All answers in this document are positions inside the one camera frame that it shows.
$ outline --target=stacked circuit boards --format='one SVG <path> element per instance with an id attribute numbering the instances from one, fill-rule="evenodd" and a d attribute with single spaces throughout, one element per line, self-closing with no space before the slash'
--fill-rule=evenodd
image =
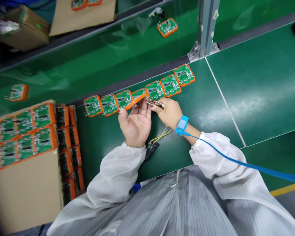
<path id="1" fill-rule="evenodd" d="M 88 117 L 94 117 L 99 114 L 104 116 L 111 116 L 117 113 L 120 108 L 126 108 L 131 106 L 134 100 L 146 94 L 150 102 L 158 101 L 162 97 L 172 97 L 181 93 L 181 87 L 184 87 L 195 81 L 195 77 L 188 64 L 184 64 L 177 67 L 173 74 L 161 79 L 160 81 L 154 81 L 145 88 L 141 88 L 137 91 L 131 92 L 130 90 L 124 90 L 120 93 L 109 94 L 103 98 L 98 95 L 93 95 L 84 100 L 84 107 L 86 115 Z"/>
<path id="2" fill-rule="evenodd" d="M 52 103 L 0 120 L 0 169 L 57 148 Z"/>

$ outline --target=striped garment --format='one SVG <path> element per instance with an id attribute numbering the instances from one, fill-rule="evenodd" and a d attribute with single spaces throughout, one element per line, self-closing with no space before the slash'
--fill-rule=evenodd
<path id="1" fill-rule="evenodd" d="M 246 162 L 219 133 L 201 139 Z M 87 192 L 60 212 L 47 235 L 293 235 L 295 220 L 275 200 L 256 170 L 231 162 L 198 140 L 189 151 L 195 165 L 129 193 L 145 148 L 123 143 L 103 160 Z"/>

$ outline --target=cable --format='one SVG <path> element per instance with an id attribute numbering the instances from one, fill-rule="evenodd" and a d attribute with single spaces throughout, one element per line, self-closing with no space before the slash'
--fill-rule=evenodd
<path id="1" fill-rule="evenodd" d="M 248 163 L 244 163 L 244 162 L 241 162 L 241 161 L 237 161 L 235 159 L 232 159 L 226 155 L 224 155 L 223 153 L 221 153 L 219 150 L 217 150 L 212 144 L 208 143 L 207 141 L 203 140 L 203 139 L 200 139 L 200 138 L 197 138 L 195 136 L 192 136 L 191 134 L 188 134 L 188 133 L 185 133 L 183 132 L 182 133 L 183 135 L 186 135 L 186 136 L 191 136 L 191 137 L 194 137 L 196 139 L 199 139 L 207 144 L 209 144 L 215 151 L 217 151 L 220 155 L 222 155 L 223 157 L 225 157 L 226 159 L 232 161 L 232 162 L 235 162 L 237 164 L 240 164 L 242 166 L 245 166 L 245 167 L 249 167 L 249 168 L 252 168 L 252 169 L 256 169 L 258 171 L 261 171 L 261 172 L 264 172 L 266 174 L 269 174 L 269 175 L 272 175 L 272 176 L 275 176 L 277 178 L 280 178 L 280 179 L 285 179 L 285 180 L 289 180 L 289 181 L 292 181 L 292 182 L 295 182 L 295 175 L 294 174 L 287 174 L 287 173 L 283 173 L 283 172 L 279 172 L 279 171 L 275 171 L 275 170 L 271 170 L 271 169 L 268 169 L 268 168 L 265 168 L 265 167 L 261 167 L 261 166 L 256 166 L 256 165 L 252 165 L 252 164 L 248 164 Z"/>

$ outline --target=green circuit board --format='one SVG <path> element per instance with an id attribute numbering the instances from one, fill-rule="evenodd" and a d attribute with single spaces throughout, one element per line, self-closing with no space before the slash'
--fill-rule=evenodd
<path id="1" fill-rule="evenodd" d="M 33 109 L 35 128 L 42 128 L 51 124 L 49 104 L 42 104 Z"/>
<path id="2" fill-rule="evenodd" d="M 15 141 L 3 143 L 0 147 L 1 165 L 8 166 L 16 162 Z"/>
<path id="3" fill-rule="evenodd" d="M 65 109 L 64 107 L 57 107 L 56 115 L 57 115 L 57 127 L 58 128 L 65 127 L 66 117 L 69 117 L 69 109 Z"/>
<path id="4" fill-rule="evenodd" d="M 181 92 L 181 88 L 174 75 L 169 75 L 166 78 L 161 79 L 161 83 L 167 97 L 171 97 Z"/>
<path id="5" fill-rule="evenodd" d="M 14 85 L 11 89 L 10 99 L 11 100 L 18 100 L 22 97 L 24 91 L 24 85 Z"/>
<path id="6" fill-rule="evenodd" d="M 179 80 L 180 86 L 187 85 L 189 83 L 192 83 L 195 78 L 187 64 L 184 64 L 180 66 L 179 68 L 174 70 L 174 73 L 176 77 Z"/>
<path id="7" fill-rule="evenodd" d="M 88 116 L 96 116 L 103 113 L 100 106 L 100 100 L 98 100 L 96 95 L 84 100 L 84 102 L 85 102 L 86 114 Z"/>
<path id="8" fill-rule="evenodd" d="M 16 146 L 20 160 L 27 159 L 35 154 L 32 134 L 21 136 L 16 140 Z"/>
<path id="9" fill-rule="evenodd" d="M 17 134 L 26 134 L 33 130 L 32 117 L 30 110 L 26 110 L 18 115 L 15 119 L 17 125 Z"/>
<path id="10" fill-rule="evenodd" d="M 116 100 L 113 94 L 110 94 L 104 98 L 101 99 L 102 102 L 102 107 L 103 107 L 103 114 L 104 116 L 109 116 L 112 115 L 114 113 L 116 113 L 116 111 L 118 111 L 118 107 L 116 104 Z"/>
<path id="11" fill-rule="evenodd" d="M 132 93 L 132 98 L 135 100 L 136 98 L 140 97 L 143 93 L 145 93 L 145 88 L 140 88 Z"/>
<path id="12" fill-rule="evenodd" d="M 172 18 L 169 18 L 167 21 L 164 21 L 163 23 L 158 23 L 157 25 L 160 31 L 163 33 L 163 35 L 170 33 L 178 27 L 178 25 Z"/>
<path id="13" fill-rule="evenodd" d="M 0 123 L 1 141 L 7 141 L 16 136 L 14 129 L 14 118 L 6 118 Z"/>
<path id="14" fill-rule="evenodd" d="M 42 128 L 34 133 L 36 154 L 44 153 L 53 148 L 50 129 L 51 127 Z"/>
<path id="15" fill-rule="evenodd" d="M 147 85 L 145 88 L 151 102 L 158 101 L 161 97 L 165 97 L 161 83 L 158 80 Z"/>
<path id="16" fill-rule="evenodd" d="M 128 106 L 129 103 L 132 102 L 131 92 L 128 89 L 117 94 L 116 98 L 117 98 L 119 108 L 125 108 L 126 106 Z"/>

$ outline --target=circuit board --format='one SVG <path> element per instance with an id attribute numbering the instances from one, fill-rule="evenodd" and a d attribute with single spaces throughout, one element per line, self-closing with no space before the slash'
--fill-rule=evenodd
<path id="1" fill-rule="evenodd" d="M 119 107 L 116 100 L 114 94 L 110 94 L 101 99 L 104 116 L 111 116 L 118 112 Z"/>
<path id="2" fill-rule="evenodd" d="M 132 95 L 128 89 L 116 94 L 116 98 L 119 108 L 125 108 L 129 103 L 132 102 Z"/>
<path id="3" fill-rule="evenodd" d="M 33 145 L 33 135 L 22 135 L 18 140 L 16 140 L 16 147 L 20 160 L 24 160 L 33 156 L 35 154 Z"/>
<path id="4" fill-rule="evenodd" d="M 54 127 L 46 127 L 38 130 L 34 133 L 36 154 L 47 152 L 51 149 L 54 149 L 54 137 L 52 130 Z"/>
<path id="5" fill-rule="evenodd" d="M 57 127 L 67 127 L 69 126 L 69 108 L 67 107 L 57 107 Z"/>
<path id="6" fill-rule="evenodd" d="M 161 97 L 165 97 L 161 83 L 158 80 L 147 85 L 145 89 L 147 91 L 148 99 L 151 102 L 158 101 Z"/>
<path id="7" fill-rule="evenodd" d="M 82 165 L 80 147 L 76 146 L 72 148 L 72 164 L 74 168 Z"/>
<path id="8" fill-rule="evenodd" d="M 84 100 L 86 115 L 93 117 L 103 113 L 101 100 L 99 96 L 94 95 Z"/>
<path id="9" fill-rule="evenodd" d="M 17 134 L 26 134 L 33 130 L 32 117 L 30 110 L 26 110 L 15 116 Z"/>
<path id="10" fill-rule="evenodd" d="M 176 68 L 174 74 L 182 87 L 195 81 L 195 77 L 188 64 Z"/>
<path id="11" fill-rule="evenodd" d="M 71 147 L 70 133 L 69 128 L 60 128 L 57 129 L 58 141 L 59 141 L 59 150 L 66 150 Z"/>
<path id="12" fill-rule="evenodd" d="M 158 23 L 157 28 L 163 37 L 167 37 L 178 30 L 178 25 L 173 18 L 169 18 L 163 23 Z"/>
<path id="13" fill-rule="evenodd" d="M 9 117 L 1 121 L 0 123 L 0 139 L 1 141 L 7 141 L 16 136 L 14 129 L 14 118 Z"/>
<path id="14" fill-rule="evenodd" d="M 0 157 L 2 166 L 8 166 L 16 162 L 15 141 L 7 141 L 2 144 Z"/>
<path id="15" fill-rule="evenodd" d="M 49 103 L 33 108 L 35 128 L 42 128 L 55 123 L 52 109 L 53 107 Z"/>
<path id="16" fill-rule="evenodd" d="M 26 98 L 27 85 L 19 84 L 12 86 L 10 101 L 21 101 Z"/>
<path id="17" fill-rule="evenodd" d="M 140 88 L 132 93 L 132 98 L 135 100 L 136 98 L 140 97 L 143 93 L 145 93 L 145 88 Z"/>
<path id="18" fill-rule="evenodd" d="M 172 97 L 181 92 L 181 88 L 177 82 L 175 75 L 169 75 L 161 79 L 161 84 L 165 91 L 166 97 Z"/>

